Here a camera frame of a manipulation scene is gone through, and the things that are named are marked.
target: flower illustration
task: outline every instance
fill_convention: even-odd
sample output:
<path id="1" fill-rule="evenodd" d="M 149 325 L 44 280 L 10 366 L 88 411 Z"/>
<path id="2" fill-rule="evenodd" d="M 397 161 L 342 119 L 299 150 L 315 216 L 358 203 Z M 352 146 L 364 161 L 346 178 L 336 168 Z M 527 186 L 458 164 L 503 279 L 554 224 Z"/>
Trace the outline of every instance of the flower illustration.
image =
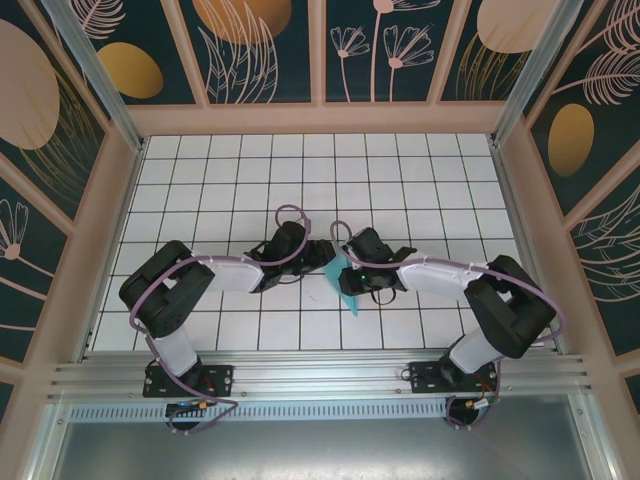
<path id="1" fill-rule="evenodd" d="M 384 48 L 391 67 L 391 81 L 389 82 L 389 101 L 393 101 L 393 79 L 395 72 L 403 67 L 415 67 L 433 61 L 433 50 L 428 50 L 431 39 L 429 27 L 422 29 L 407 27 L 398 38 L 398 26 L 384 29 Z"/>
<path id="2" fill-rule="evenodd" d="M 373 8 L 378 12 L 376 25 L 373 31 L 373 53 L 371 55 L 371 101 L 376 101 L 376 53 L 378 49 L 378 32 L 380 30 L 380 18 L 382 15 L 393 12 L 410 12 L 413 10 L 424 10 L 440 5 L 440 0 L 373 0 Z"/>
<path id="3" fill-rule="evenodd" d="M 347 77 L 344 70 L 344 59 L 347 57 L 355 57 L 369 53 L 369 44 L 364 43 L 366 40 L 362 27 L 348 27 L 344 29 L 344 33 L 340 27 L 331 29 L 331 41 L 336 48 L 336 52 L 340 57 L 340 66 L 342 67 L 342 83 L 344 85 L 344 93 L 347 96 L 347 102 L 351 101 L 349 96 L 349 88 L 347 87 Z"/>
<path id="4" fill-rule="evenodd" d="M 29 209 L 20 202 L 16 203 L 15 209 L 11 209 L 11 204 L 7 199 L 0 200 L 0 260 L 18 260 L 34 270 L 53 277 L 53 273 L 34 265 L 25 260 L 21 253 L 21 245 L 29 220 Z M 14 290 L 22 292 L 39 300 L 46 300 L 47 296 L 30 288 L 19 285 L 7 278 L 0 277 L 0 283 Z M 12 330 L 33 330 L 31 327 L 14 327 L 0 324 L 0 328 Z"/>

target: teal cloth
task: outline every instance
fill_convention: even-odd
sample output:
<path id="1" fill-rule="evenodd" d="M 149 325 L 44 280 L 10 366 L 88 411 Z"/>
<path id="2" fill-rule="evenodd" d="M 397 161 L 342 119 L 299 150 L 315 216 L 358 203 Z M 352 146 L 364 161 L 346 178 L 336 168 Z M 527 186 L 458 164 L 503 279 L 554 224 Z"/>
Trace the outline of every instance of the teal cloth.
<path id="1" fill-rule="evenodd" d="M 331 286 L 340 294 L 340 297 L 342 298 L 342 300 L 344 300 L 344 303 L 346 303 L 349 306 L 349 309 L 351 310 L 351 313 L 353 313 L 353 316 L 357 317 L 358 316 L 358 297 L 351 297 L 349 295 L 345 295 L 344 293 L 342 293 L 342 290 L 340 289 L 339 278 L 340 278 L 340 274 L 342 273 L 342 270 L 345 268 L 351 268 L 351 262 L 344 255 L 341 255 L 340 253 L 338 253 L 336 255 L 336 258 L 331 260 L 324 267 L 324 274 L 329 280 L 329 283 L 331 284 Z"/>

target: blue cloth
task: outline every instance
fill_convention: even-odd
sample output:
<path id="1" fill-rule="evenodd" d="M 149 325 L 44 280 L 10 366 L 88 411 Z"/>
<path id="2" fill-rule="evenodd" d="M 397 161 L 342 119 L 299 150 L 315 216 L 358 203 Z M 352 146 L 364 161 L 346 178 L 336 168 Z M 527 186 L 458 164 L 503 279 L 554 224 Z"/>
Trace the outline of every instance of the blue cloth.
<path id="1" fill-rule="evenodd" d="M 336 254 L 336 258 L 331 260 L 324 267 L 324 274 L 329 280 L 329 283 L 331 284 L 331 286 L 336 290 L 336 292 L 340 294 L 340 297 L 342 298 L 342 300 L 344 300 L 344 303 L 348 305 L 349 309 L 351 310 L 351 313 L 353 313 L 353 316 L 357 317 L 358 316 L 358 297 L 351 297 L 349 295 L 345 295 L 344 293 L 342 293 L 342 290 L 340 289 L 339 278 L 340 278 L 340 274 L 342 273 L 342 270 L 345 268 L 351 268 L 351 262 L 349 261 L 348 258 L 346 258 L 344 255 L 341 255 L 338 252 Z"/>

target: white grid floor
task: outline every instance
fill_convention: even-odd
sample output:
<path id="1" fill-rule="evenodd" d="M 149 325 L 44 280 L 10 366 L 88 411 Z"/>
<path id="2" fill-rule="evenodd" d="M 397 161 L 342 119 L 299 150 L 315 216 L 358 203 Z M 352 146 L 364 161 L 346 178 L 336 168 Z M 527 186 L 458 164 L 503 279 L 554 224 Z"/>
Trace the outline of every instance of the white grid floor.
<path id="1" fill-rule="evenodd" d="M 518 259 L 484 135 L 153 137 L 90 349 L 147 349 L 118 289 L 166 241 L 241 254 L 271 238 L 284 203 L 305 210 L 311 238 L 339 218 L 354 232 L 373 226 L 394 250 Z M 443 348 L 477 328 L 468 305 L 423 293 L 381 307 L 362 296 L 355 318 L 321 272 L 262 295 L 207 293 L 186 325 L 201 351 Z"/>

